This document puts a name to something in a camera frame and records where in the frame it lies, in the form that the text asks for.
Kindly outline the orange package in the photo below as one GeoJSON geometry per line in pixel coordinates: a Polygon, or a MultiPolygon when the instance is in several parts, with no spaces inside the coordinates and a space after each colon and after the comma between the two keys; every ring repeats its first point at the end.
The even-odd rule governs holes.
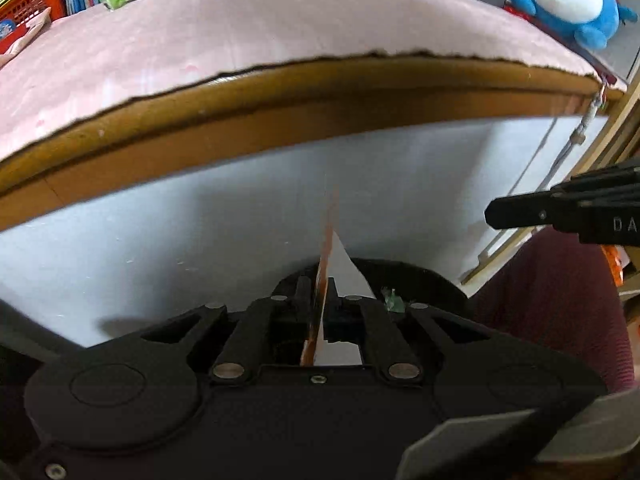
{"type": "Polygon", "coordinates": [[[329,341],[326,338],[324,315],[326,306],[342,298],[343,285],[350,299],[372,298],[373,292],[335,232],[338,207],[338,189],[335,184],[326,184],[326,214],[323,219],[322,242],[316,281],[314,301],[311,306],[309,332],[305,340],[300,365],[312,366],[356,366],[362,364],[358,344],[348,341],[329,341]]]}

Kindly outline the black trash bin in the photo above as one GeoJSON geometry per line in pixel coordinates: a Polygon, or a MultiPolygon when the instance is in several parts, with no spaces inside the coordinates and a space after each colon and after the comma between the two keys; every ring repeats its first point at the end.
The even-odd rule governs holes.
{"type": "MultiPolygon", "coordinates": [[[[426,304],[460,318],[469,318],[469,299],[438,273],[399,261],[356,258],[356,269],[368,283],[375,300],[385,307],[394,301],[405,306],[426,304]]],[[[285,332],[288,328],[296,337],[305,336],[309,328],[314,293],[303,289],[302,298],[292,304],[276,307],[270,318],[274,330],[285,332]]],[[[324,333],[329,341],[357,340],[363,337],[363,318],[357,307],[346,304],[329,304],[323,318],[324,333]]]]}

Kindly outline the red pink cloth pouch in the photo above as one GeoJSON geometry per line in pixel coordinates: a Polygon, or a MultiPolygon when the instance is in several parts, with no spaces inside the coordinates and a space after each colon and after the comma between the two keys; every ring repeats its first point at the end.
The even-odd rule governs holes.
{"type": "Polygon", "coordinates": [[[21,25],[15,32],[20,36],[15,37],[1,53],[0,67],[3,68],[17,55],[20,55],[51,23],[51,9],[45,8],[42,12],[21,25]]]}

